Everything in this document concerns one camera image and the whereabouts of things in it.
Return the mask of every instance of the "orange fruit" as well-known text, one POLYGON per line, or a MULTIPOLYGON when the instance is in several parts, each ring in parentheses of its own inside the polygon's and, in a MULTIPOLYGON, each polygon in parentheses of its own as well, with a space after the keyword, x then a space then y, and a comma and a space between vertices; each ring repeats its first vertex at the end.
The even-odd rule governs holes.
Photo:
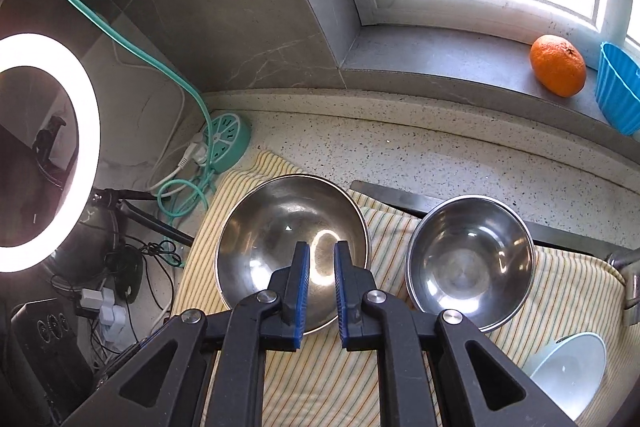
POLYGON ((529 60, 540 84, 558 96, 573 96, 584 87, 587 67, 567 39, 542 35, 533 43, 529 60))

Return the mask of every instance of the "small metal bowl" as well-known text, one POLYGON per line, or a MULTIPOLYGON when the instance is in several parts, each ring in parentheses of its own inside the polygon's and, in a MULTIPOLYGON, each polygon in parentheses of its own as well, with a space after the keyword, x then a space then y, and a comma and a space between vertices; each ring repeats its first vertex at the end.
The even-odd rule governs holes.
POLYGON ((533 269, 533 240, 517 214, 492 198, 460 196, 419 223, 404 275, 419 310, 455 309, 492 331, 524 304, 533 269))
POLYGON ((334 245, 349 242, 355 266, 366 267, 369 233, 358 206, 332 182, 311 174, 287 174, 259 185, 234 207, 216 250, 216 279, 233 308, 264 290, 271 274, 289 266, 297 241, 311 250, 306 331, 337 318, 334 245))

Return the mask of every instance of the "blue container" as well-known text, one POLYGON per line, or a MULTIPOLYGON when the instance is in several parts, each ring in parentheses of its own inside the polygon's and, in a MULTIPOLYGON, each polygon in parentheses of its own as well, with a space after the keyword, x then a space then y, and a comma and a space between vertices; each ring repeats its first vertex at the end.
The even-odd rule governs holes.
POLYGON ((622 134, 640 129, 640 69, 615 44, 603 42, 596 83, 596 102, 604 117, 622 134))

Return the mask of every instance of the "yellow striped towel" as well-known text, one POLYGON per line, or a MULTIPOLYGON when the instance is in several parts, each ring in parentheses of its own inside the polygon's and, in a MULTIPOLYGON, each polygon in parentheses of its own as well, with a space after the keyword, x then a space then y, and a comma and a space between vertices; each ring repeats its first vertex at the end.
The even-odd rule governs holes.
MULTIPOLYGON (((260 183, 301 169, 270 152, 246 171, 224 174, 196 235, 176 299, 175 312, 225 309, 216 288, 216 242, 233 206, 260 183)), ((404 255, 418 219, 350 192, 371 236, 371 271, 378 287, 408 301, 404 255)), ((623 280, 603 261, 536 248, 534 285, 521 311, 489 337, 520 367, 545 344, 594 331, 607 344, 607 370, 598 394, 578 418, 580 427, 604 427, 640 374, 640 325, 622 324, 623 280)), ((337 325, 305 337, 296 353, 269 352, 262 424, 277 427, 380 425, 375 353, 340 348, 337 325)))

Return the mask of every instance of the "ring light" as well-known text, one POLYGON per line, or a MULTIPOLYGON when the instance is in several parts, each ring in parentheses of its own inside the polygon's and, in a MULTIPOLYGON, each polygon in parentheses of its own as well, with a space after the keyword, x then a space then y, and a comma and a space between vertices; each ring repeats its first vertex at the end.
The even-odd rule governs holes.
POLYGON ((76 56, 59 42, 43 35, 24 33, 0 40, 0 73, 18 66, 46 71, 65 89, 76 112, 78 159, 49 226, 23 245, 0 247, 2 272, 34 266, 65 240, 91 194, 100 152, 98 104, 91 81, 76 56))

